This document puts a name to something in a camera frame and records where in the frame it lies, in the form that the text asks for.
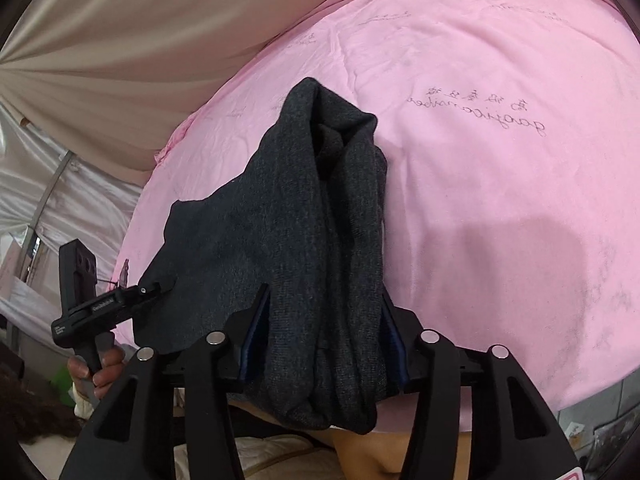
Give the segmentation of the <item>white satin fabric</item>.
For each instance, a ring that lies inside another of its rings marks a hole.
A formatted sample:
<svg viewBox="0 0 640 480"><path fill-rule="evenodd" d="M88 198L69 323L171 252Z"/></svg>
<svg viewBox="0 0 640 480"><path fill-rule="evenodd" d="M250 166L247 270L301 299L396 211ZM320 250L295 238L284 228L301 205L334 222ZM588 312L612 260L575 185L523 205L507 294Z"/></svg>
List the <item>white satin fabric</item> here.
<svg viewBox="0 0 640 480"><path fill-rule="evenodd" d="M61 314L58 248L80 240L96 256L98 289L116 280L119 249L140 186L115 179L47 133L1 110L1 313L53 349L50 324Z"/></svg>

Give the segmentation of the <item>dark grey pants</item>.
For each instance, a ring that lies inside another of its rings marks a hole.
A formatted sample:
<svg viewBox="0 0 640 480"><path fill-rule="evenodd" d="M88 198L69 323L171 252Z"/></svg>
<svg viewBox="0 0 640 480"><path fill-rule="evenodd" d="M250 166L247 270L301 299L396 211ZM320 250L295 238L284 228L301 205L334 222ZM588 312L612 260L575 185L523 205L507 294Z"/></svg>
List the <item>dark grey pants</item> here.
<svg viewBox="0 0 640 480"><path fill-rule="evenodd" d="M242 174L171 207L141 284L175 284L134 318L136 343L188 348L268 286L264 371L250 400L299 429L371 431L387 390L377 124L312 78L296 84Z"/></svg>

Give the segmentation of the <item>beige curtain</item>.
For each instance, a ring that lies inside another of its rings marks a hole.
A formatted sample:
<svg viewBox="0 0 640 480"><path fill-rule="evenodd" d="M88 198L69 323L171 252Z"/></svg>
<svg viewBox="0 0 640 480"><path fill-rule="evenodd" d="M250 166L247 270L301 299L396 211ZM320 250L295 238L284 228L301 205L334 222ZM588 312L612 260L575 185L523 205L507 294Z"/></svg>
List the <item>beige curtain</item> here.
<svg viewBox="0 0 640 480"><path fill-rule="evenodd" d="M143 184L218 91L274 113L337 64L314 26L352 0L28 0L1 48L1 108L110 176Z"/></svg>

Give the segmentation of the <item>pink bed sheet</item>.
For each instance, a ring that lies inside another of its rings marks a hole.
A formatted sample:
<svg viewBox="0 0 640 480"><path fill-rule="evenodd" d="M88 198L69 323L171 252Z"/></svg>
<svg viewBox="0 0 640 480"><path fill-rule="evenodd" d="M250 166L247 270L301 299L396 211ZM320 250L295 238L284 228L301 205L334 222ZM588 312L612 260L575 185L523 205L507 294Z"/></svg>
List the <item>pink bed sheet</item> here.
<svg viewBox="0 0 640 480"><path fill-rule="evenodd" d="M157 155L116 260L240 174L312 77L375 114L385 283L455 344L508 347L558 410L639 365L639 44L613 0L343 0L266 47Z"/></svg>

